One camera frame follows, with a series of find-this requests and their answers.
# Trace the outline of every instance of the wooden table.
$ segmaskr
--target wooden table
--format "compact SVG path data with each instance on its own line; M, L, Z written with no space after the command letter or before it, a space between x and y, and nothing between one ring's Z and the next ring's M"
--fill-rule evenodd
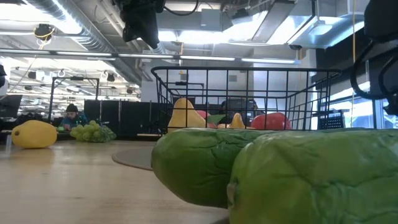
M56 143L0 161L2 224L225 223L226 210L187 204L151 171L122 166L111 154L154 142Z

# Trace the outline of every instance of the wire basket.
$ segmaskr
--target wire basket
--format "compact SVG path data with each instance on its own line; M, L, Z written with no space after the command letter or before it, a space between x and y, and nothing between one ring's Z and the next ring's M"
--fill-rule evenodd
M284 115L282 129L313 130L327 128L318 125L328 121L331 80L341 70L317 68L259 68L259 67L154 67L151 70L157 85L159 132L167 133L173 110L202 110L208 114L225 114L221 124L229 124L240 113L245 128L256 116L272 113ZM312 76L321 79L312 81ZM179 98L189 100L194 108L174 108Z

